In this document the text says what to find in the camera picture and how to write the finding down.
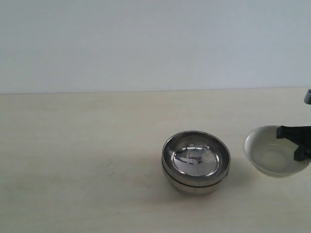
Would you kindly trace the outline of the white ceramic bowl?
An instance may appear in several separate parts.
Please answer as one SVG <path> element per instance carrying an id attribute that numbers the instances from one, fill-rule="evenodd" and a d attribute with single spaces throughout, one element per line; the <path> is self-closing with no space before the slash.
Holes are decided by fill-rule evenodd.
<path id="1" fill-rule="evenodd" d="M 298 145 L 277 139 L 278 125 L 266 125 L 253 129 L 246 137 L 243 148 L 246 158 L 262 174 L 274 178 L 285 178 L 301 172 L 311 163 L 294 160 Z"/>

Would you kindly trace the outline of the plain steel bowl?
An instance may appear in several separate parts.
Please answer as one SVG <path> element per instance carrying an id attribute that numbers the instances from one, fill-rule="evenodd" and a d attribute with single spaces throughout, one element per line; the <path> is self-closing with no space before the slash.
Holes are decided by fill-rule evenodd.
<path id="1" fill-rule="evenodd" d="M 171 136 L 162 148 L 165 173 L 177 183 L 201 188 L 216 185 L 229 173 L 231 156 L 216 136 L 183 131 Z"/>

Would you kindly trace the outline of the ribbed steel bowl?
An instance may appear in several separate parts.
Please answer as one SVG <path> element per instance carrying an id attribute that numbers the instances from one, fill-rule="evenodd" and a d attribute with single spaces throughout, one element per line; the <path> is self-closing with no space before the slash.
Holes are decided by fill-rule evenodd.
<path id="1" fill-rule="evenodd" d="M 177 191 L 204 196 L 214 192 L 229 174 L 230 159 L 216 159 L 214 162 L 202 162 L 195 159 L 191 163 L 180 160 L 161 160 L 163 173 Z"/>

